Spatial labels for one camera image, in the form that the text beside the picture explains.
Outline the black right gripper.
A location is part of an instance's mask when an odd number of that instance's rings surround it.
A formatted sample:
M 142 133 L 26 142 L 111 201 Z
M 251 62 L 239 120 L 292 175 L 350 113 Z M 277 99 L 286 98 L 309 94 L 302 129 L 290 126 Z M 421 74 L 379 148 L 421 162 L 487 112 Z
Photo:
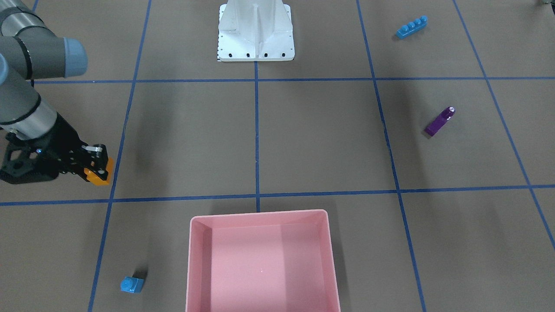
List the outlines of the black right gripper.
M 0 177 L 12 185 L 49 182 L 67 172 L 86 179 L 85 169 L 102 174 L 109 158 L 105 145 L 86 146 L 60 114 L 39 138 L 21 140 L 8 133 L 6 140 Z

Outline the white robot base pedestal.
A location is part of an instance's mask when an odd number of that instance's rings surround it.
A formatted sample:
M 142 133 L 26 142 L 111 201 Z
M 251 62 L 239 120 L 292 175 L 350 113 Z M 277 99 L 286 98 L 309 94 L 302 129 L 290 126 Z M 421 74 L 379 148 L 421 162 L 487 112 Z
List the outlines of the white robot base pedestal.
M 219 8 L 219 62 L 295 58 L 291 8 L 281 0 L 228 0 Z

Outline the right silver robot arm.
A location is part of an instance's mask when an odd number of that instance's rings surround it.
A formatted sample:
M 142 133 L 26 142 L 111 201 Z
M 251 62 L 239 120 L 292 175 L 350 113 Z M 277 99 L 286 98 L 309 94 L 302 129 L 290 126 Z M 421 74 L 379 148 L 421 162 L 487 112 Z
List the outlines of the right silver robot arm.
M 0 126 L 6 131 L 1 180 L 49 182 L 73 174 L 108 185 L 114 161 L 89 145 L 34 88 L 34 81 L 83 75 L 88 55 L 75 38 L 58 37 L 20 0 L 0 3 Z

